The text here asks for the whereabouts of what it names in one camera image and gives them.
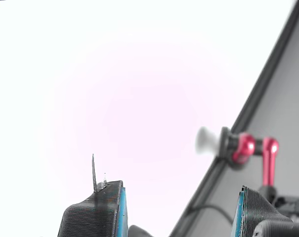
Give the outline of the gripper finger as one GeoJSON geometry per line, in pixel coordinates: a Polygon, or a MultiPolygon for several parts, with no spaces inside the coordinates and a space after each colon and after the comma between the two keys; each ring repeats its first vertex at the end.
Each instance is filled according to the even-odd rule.
{"type": "Polygon", "coordinates": [[[273,199],[275,189],[243,186],[234,217],[236,237],[299,237],[299,198],[273,199]]]}
{"type": "Polygon", "coordinates": [[[122,181],[96,181],[92,158],[93,193],[66,208],[59,237],[128,237],[126,189],[122,181]]]}

